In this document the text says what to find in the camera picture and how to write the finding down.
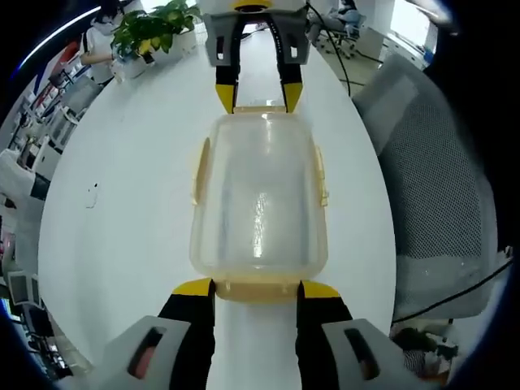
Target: person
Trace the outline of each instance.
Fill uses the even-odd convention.
[[[101,9],[92,20],[89,28],[81,38],[80,60],[83,65],[92,65],[94,81],[106,86],[114,77],[111,63],[114,59],[111,42],[114,30],[123,19],[123,8],[119,0],[100,0]]]
[[[345,31],[350,35],[355,34],[359,27],[361,16],[353,0],[341,0],[341,8],[332,8],[327,15],[318,15],[310,18],[309,41],[313,46],[318,42],[319,33],[325,27],[331,31]]]

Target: window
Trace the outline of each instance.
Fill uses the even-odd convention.
[[[423,47],[430,20],[416,6],[406,0],[395,0],[390,29],[401,38]]]

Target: green plant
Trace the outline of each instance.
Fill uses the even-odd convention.
[[[123,58],[136,58],[154,50],[170,51],[173,35],[186,28],[194,29],[193,19],[200,18],[197,6],[187,6],[185,0],[172,0],[146,14],[143,10],[128,12],[114,31],[112,47]]]
[[[172,33],[180,34],[186,28],[194,29],[193,19],[201,17],[198,6],[187,6],[185,0],[171,0],[166,6],[156,6],[152,16],[157,16],[172,26]]]

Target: computer monitor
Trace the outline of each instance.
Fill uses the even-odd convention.
[[[2,298],[2,306],[3,306],[3,309],[5,310],[5,312],[7,314],[7,317],[11,321],[16,321],[18,323],[22,322],[22,318],[20,316],[18,316],[18,315],[13,314],[13,312],[11,311],[11,305],[9,304],[9,299]]]

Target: potted plant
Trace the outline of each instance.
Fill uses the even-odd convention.
[[[121,25],[114,31],[111,46],[118,62],[123,64],[125,76],[137,77],[146,69],[144,57],[150,54],[144,49],[143,42],[158,34],[160,36],[161,32],[166,33],[167,29],[168,26],[159,18],[151,19],[143,10],[124,15]]]
[[[187,6],[185,0],[172,0],[150,14],[128,12],[114,32],[112,46],[122,62],[150,53],[156,62],[176,62],[197,44],[193,21],[200,14],[197,6]]]
[[[156,6],[150,15],[171,25],[172,45],[181,55],[188,54],[197,45],[194,19],[201,18],[198,6],[187,6],[185,0],[172,0],[165,6]]]

